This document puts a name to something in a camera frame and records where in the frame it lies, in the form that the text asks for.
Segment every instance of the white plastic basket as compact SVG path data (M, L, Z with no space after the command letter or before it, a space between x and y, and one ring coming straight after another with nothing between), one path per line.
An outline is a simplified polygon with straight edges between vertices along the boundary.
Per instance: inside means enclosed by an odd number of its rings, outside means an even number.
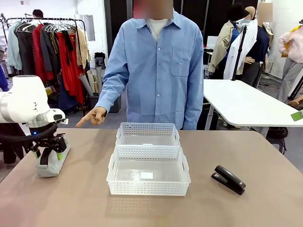
M107 181L113 195L185 196L188 171L181 147L116 146Z
M175 124L121 123L116 145L180 146Z

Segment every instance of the shirt pocket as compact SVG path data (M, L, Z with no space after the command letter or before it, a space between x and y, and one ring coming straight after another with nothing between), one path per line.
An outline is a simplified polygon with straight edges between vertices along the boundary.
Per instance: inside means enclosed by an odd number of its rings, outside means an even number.
M171 74L173 76L188 77L192 49L173 47L171 57Z

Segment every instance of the white wall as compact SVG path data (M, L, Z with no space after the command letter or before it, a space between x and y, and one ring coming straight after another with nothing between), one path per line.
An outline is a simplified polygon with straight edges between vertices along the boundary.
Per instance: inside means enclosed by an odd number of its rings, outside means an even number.
M303 0L266 0L266 2L272 2L274 5L274 18L271 28L273 29L275 38L272 43L271 56L276 58L276 62L271 74L282 78L285 58L281 58L281 54L278 51L278 39L284 33L298 26L299 21L303 19Z
M0 13L6 18L23 17L25 13L32 14L34 9L40 9L44 17L75 18L75 14L89 14L94 17L96 41L89 42L89 48L94 57L95 52L104 52L107 56L106 24L103 0L29 0L29 5L20 0L0 0Z

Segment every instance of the person's black hair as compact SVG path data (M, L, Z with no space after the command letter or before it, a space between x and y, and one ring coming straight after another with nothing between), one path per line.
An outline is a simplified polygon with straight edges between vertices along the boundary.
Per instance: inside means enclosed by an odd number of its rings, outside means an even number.
M43 18L43 12L39 9L35 9L33 11L33 15L35 15L36 17L42 17Z

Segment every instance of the white undershirt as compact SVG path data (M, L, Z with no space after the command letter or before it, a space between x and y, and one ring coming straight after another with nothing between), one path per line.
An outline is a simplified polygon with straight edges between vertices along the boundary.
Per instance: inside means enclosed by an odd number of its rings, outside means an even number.
M160 33L161 33L162 29L164 28L164 26L166 26L168 19L163 19L163 20L147 19L146 21L147 21L148 26L151 29L152 36L154 37L156 42L158 42Z

